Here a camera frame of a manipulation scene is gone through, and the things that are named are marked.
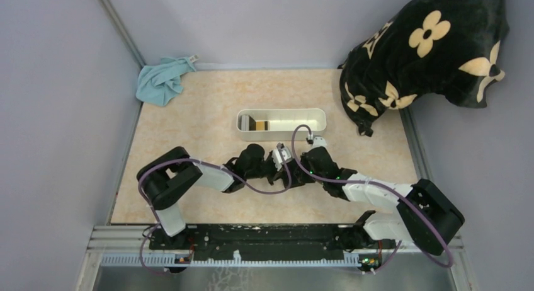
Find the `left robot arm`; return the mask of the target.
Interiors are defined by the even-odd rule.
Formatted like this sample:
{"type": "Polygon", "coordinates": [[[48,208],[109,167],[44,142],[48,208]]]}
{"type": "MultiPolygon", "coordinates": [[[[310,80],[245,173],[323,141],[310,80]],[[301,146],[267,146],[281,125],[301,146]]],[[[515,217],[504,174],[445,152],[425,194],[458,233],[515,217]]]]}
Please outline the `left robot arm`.
{"type": "Polygon", "coordinates": [[[271,185],[282,180],[287,191],[298,181],[290,169],[294,163],[283,144],[270,153],[259,144],[249,144],[239,156],[220,166],[193,159],[184,147],[177,146],[140,169],[136,179],[159,228],[168,237],[175,237],[186,228],[178,202],[190,188],[234,193],[249,186],[251,179],[265,178],[271,185]]]}

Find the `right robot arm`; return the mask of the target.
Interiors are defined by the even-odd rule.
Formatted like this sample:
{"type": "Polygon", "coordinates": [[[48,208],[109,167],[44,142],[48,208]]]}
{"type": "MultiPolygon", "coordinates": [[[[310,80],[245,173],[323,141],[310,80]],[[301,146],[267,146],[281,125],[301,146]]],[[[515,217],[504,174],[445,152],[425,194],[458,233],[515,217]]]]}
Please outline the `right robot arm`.
{"type": "Polygon", "coordinates": [[[419,249],[440,255],[465,217],[430,180],[415,184],[380,181],[353,169],[340,168],[325,147],[302,153],[305,173],[322,184],[328,194],[372,206],[359,225],[375,240],[408,241],[419,249]]]}

